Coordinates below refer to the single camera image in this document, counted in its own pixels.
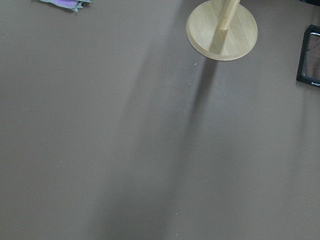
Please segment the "wooden mug tree stand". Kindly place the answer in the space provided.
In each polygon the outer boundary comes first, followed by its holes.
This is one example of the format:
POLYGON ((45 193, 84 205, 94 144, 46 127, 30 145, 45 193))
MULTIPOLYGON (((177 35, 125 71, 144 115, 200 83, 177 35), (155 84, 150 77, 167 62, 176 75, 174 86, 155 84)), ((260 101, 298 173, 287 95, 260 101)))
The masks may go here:
POLYGON ((233 61, 254 48, 258 26, 239 0, 208 0, 189 15, 186 34, 193 48, 203 56, 233 61))

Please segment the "folded grey purple cloth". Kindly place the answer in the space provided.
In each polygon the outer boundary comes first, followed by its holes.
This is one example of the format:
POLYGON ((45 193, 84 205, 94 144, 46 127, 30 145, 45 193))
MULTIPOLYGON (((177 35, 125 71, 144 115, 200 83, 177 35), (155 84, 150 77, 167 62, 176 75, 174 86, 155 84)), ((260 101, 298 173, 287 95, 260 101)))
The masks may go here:
POLYGON ((91 4, 91 0, 40 0, 40 2, 55 5, 74 12, 78 12, 83 8, 83 4, 91 4))

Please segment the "black framed tray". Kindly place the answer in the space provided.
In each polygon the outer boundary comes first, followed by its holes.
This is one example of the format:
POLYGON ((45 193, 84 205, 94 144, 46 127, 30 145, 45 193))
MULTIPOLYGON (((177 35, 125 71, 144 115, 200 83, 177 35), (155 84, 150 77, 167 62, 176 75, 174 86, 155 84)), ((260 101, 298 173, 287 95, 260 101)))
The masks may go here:
POLYGON ((296 80, 320 87, 320 27, 311 24, 305 31, 296 80))

